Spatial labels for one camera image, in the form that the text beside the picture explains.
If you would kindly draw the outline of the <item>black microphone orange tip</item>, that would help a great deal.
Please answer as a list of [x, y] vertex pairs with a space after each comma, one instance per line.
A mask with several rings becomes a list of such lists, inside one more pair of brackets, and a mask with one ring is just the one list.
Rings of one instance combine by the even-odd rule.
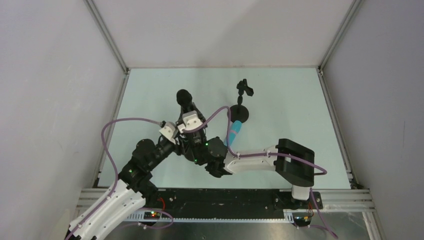
[[199, 114], [199, 110], [193, 102], [192, 95], [186, 89], [180, 89], [176, 93], [176, 101], [180, 105], [180, 116], [192, 111]]

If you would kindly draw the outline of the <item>blue microphone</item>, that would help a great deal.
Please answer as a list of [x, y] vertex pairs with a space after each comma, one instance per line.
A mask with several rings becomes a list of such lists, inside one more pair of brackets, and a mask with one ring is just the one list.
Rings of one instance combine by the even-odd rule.
[[225, 139], [223, 141], [226, 147], [230, 147], [233, 144], [234, 140], [236, 139], [238, 133], [242, 128], [242, 125], [243, 123], [239, 120], [235, 120], [231, 123], [228, 133], [226, 134]]

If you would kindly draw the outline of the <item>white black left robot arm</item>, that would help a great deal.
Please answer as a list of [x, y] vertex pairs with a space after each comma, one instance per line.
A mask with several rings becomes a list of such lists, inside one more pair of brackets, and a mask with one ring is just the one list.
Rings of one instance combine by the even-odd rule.
[[150, 181], [152, 171], [169, 155], [184, 155], [187, 145], [181, 140], [161, 137], [158, 143], [140, 140], [131, 159], [117, 175], [116, 181], [84, 213], [71, 221], [67, 240], [103, 240], [124, 219], [157, 196]]

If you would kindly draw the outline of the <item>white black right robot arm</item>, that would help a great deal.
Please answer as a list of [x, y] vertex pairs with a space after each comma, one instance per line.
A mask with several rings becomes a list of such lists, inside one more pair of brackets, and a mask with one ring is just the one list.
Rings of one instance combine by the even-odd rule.
[[213, 177], [234, 175], [247, 171], [271, 171], [278, 173], [291, 184], [291, 197], [295, 201], [307, 201], [315, 184], [315, 152], [290, 139], [281, 138], [277, 145], [261, 152], [232, 154], [229, 147], [240, 128], [230, 128], [226, 138], [202, 139], [189, 143], [185, 156], [195, 164], [205, 165]]

